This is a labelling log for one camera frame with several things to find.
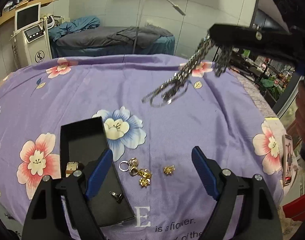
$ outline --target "white wall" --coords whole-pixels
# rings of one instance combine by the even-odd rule
[[[41,14],[51,13],[68,17],[69,0],[58,0],[41,8]],[[14,19],[0,26],[0,81],[9,73],[16,71],[11,47],[11,34],[14,31]]]
[[[190,57],[201,38],[214,23],[249,26],[256,0],[172,0],[181,16],[165,0],[147,0],[141,25],[146,21],[165,28],[176,38],[176,52]],[[142,0],[70,0],[69,17],[96,15],[101,26],[136,25]],[[215,49],[208,55],[212,60]]]

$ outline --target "gold brooch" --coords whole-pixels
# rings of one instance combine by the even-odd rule
[[[141,187],[147,187],[150,185],[150,179],[147,179],[147,178],[141,178],[139,180],[139,184],[141,185]]]
[[[166,175],[172,175],[172,172],[175,170],[174,165],[164,167],[164,173]]]

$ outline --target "screw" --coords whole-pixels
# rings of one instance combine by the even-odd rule
[[[262,40],[262,34],[260,32],[256,32],[256,39],[259,41]]]
[[[121,193],[120,195],[118,195],[116,192],[113,192],[113,191],[110,191],[109,192],[117,201],[117,203],[121,203],[121,201],[123,200],[124,198],[124,195]]]
[[[257,180],[257,181],[261,181],[262,180],[262,176],[260,174],[256,174],[254,176],[254,178]]]
[[[79,177],[79,176],[82,175],[82,171],[76,170],[76,171],[74,171],[73,175],[74,175],[75,177]]]
[[[224,169],[224,170],[222,170],[222,174],[224,174],[225,176],[230,176],[231,175],[231,170]]]
[[[48,181],[48,180],[50,180],[51,179],[51,177],[49,176],[49,175],[45,175],[44,177],[43,177],[43,181]]]

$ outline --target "gold jewelry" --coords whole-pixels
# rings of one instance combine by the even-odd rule
[[[164,173],[166,175],[172,175],[172,172],[175,170],[174,165],[164,167]]]
[[[127,169],[124,170],[121,168],[122,163],[126,163],[128,165]],[[129,161],[121,161],[119,163],[119,169],[121,171],[129,171],[129,174],[131,176],[141,176],[142,178],[139,180],[139,184],[141,185],[141,187],[147,187],[148,185],[150,185],[152,173],[147,169],[138,170],[138,164],[139,162],[137,158],[131,158]]]
[[[147,187],[150,185],[150,179],[147,179],[147,178],[141,178],[139,180],[139,184],[141,185],[141,187]]]
[[[127,169],[122,169],[121,167],[121,164],[122,163],[126,163],[128,165]],[[138,169],[137,169],[137,166],[138,166],[139,162],[137,160],[137,158],[131,158],[129,161],[122,161],[119,163],[119,169],[121,171],[129,171],[129,174],[131,176],[136,176],[138,174]]]
[[[147,169],[140,169],[138,171],[138,175],[142,176],[145,179],[151,179],[151,177],[152,177],[152,173],[150,173],[150,171]]]

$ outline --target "red object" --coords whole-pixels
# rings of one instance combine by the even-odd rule
[[[291,218],[293,221],[305,220],[305,195],[296,200],[284,205],[283,210],[286,218]]]

